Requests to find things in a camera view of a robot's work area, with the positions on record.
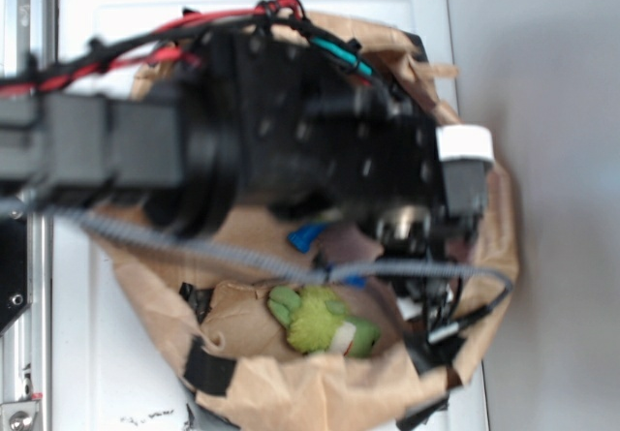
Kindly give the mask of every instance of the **white cap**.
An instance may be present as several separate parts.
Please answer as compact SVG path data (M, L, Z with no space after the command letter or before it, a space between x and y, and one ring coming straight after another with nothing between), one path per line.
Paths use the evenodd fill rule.
M483 126L456 125L437 128L439 160L482 160L494 163L493 138Z

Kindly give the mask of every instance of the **blue plastic piece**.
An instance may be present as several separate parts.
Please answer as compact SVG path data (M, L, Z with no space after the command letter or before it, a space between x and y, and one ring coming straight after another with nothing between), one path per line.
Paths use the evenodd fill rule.
M364 289L366 287L366 278L359 275L347 276L342 282L357 289Z
M289 233L287 238L289 242L302 254L307 254L310 250L312 242L315 241L319 234L329 226L328 223L315 223L312 225L304 225L297 231Z

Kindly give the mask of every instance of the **white wall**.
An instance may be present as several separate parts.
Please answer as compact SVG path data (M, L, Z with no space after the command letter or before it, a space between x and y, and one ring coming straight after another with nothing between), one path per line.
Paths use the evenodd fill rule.
M620 0L449 0L461 114L518 186L492 430L620 429Z

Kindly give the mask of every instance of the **black metal bracket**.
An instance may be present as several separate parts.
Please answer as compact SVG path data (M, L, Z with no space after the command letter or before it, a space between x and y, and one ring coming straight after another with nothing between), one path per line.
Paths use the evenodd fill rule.
M0 220L0 336L30 306L25 218Z

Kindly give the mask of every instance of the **red wire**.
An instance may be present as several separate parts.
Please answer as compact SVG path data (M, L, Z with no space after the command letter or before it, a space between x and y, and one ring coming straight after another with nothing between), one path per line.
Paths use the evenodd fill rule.
M272 2L267 2L267 6L274 13L279 11L279 8L288 8L293 11L294 16L297 19L302 18L302 8L301 4L298 0L273 0ZM259 5L253 9L245 9L245 10L228 10L224 12L215 12L215 13L192 13L185 15L179 19L175 19L170 21L153 32L155 34L159 34L164 31L168 31L170 29L174 29L177 27L183 27L187 25L197 25L203 24L206 22L211 22L217 19L222 19L226 17L233 16L243 16L243 15L264 15L265 8L263 5ZM149 63L149 64L157 64L163 61L178 61L178 60L189 61L194 65L200 65L201 60L195 55L184 53L178 47L164 47L160 48L150 55L136 58L126 58L120 59L115 58L112 60L106 71L108 70L116 70L119 68L126 68L128 66L137 65L140 63ZM86 77L92 74L99 72L102 69L102 64L93 63L82 68L79 68L75 72L70 75L62 75L51 77L43 81L41 84L36 85L34 82L24 82L21 84L15 84L5 87L0 87L0 96L15 96L15 95L23 95L29 93L33 89L38 89L42 92L48 92L52 90L58 90L65 87L67 84L80 79L82 77Z
M192 64L200 64L200 59L192 54L185 53L181 48L178 47L164 47L160 48L153 53L140 56L136 58L127 58L127 59L117 59L112 61L109 64L109 68L111 70L116 70L119 68L126 68L133 65L138 65L140 63L149 63L149 64L157 64L162 63L164 61L178 61L178 60L186 60ZM32 82L10 85L6 87L0 87L0 96L4 97L12 97L16 95L25 95L28 94L31 90L37 88L41 92L49 92L52 90L57 90L63 88L69 82L77 80L81 77L86 77L92 74L95 74L99 71L101 65L96 63L84 66L83 68L78 69L71 75L62 75L51 77L50 79L42 82L39 86L36 86Z
M189 15L185 15L184 17L180 17L179 19L175 19L173 21L167 22L163 26L155 29L155 33L160 33L163 31L168 31L170 29L174 29L176 27L182 27L186 24L203 24L205 22L214 21L216 19L222 19L224 17L233 17L233 16L243 16L243 15L262 15L264 14L263 9L259 8L248 8L245 10L228 10L226 12L215 12L215 13L191 13Z

